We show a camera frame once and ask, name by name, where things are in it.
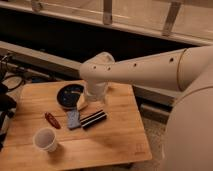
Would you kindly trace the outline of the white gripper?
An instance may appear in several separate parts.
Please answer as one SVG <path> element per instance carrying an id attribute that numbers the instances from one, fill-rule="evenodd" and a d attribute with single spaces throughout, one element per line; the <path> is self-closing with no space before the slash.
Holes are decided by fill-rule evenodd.
<path id="1" fill-rule="evenodd" d="M 77 101 L 77 109 L 82 110 L 88 106 L 88 102 L 104 101 L 108 89 L 107 83 L 87 83 L 84 95 L 81 94 Z"/>

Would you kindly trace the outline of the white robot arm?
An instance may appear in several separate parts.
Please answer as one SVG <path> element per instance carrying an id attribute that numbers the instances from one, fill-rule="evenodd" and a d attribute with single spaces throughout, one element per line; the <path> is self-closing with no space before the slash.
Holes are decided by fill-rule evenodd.
<path id="1" fill-rule="evenodd" d="M 213 171 L 213 45 L 116 62 L 100 53 L 82 63 L 86 96 L 108 82 L 179 91 L 167 122 L 160 171 Z"/>

